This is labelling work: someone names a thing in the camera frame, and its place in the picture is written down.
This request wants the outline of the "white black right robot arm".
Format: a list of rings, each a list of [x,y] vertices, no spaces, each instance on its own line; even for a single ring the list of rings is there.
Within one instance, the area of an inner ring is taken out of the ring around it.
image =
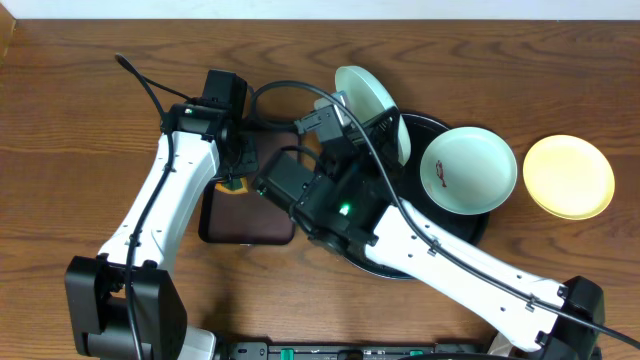
[[[482,215],[511,194],[517,163],[502,138],[462,127],[413,151],[394,106],[359,113],[355,122],[327,106],[295,127],[323,144],[315,168],[279,151],[253,185],[310,239],[427,284],[531,359],[594,356],[604,321],[599,286],[517,269],[437,221],[438,213]]]

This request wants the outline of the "light blue plate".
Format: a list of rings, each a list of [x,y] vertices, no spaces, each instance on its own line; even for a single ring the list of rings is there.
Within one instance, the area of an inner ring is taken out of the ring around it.
[[[336,70],[335,86],[344,91],[349,109],[365,125],[376,115],[396,106],[393,98],[381,82],[368,70],[351,65]]]

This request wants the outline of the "light green plate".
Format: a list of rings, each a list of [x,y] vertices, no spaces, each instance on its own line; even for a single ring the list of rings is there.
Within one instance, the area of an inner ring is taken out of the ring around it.
[[[419,163],[422,186],[439,207],[458,215],[479,215],[512,194],[518,165],[500,136],[480,127],[459,127],[438,135]]]

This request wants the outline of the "green yellow sponge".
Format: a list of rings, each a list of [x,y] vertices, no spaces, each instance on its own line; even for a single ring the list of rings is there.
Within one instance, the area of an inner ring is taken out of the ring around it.
[[[228,195],[242,195],[248,192],[246,177],[233,178],[217,182],[215,190]]]

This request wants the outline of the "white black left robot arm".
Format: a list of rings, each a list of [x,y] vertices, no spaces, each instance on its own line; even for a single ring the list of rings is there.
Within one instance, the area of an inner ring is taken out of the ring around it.
[[[64,276],[79,354],[99,359],[211,359],[213,333],[188,323],[173,284],[177,253],[206,185],[245,154],[241,105],[175,104],[154,163],[118,229]]]

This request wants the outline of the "yellow plate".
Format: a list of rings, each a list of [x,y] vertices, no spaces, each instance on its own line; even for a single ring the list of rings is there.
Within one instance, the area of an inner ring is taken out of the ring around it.
[[[568,220],[599,215],[615,193],[615,175],[606,156],[588,141],[570,135],[536,142],[524,158],[523,179],[538,206]]]

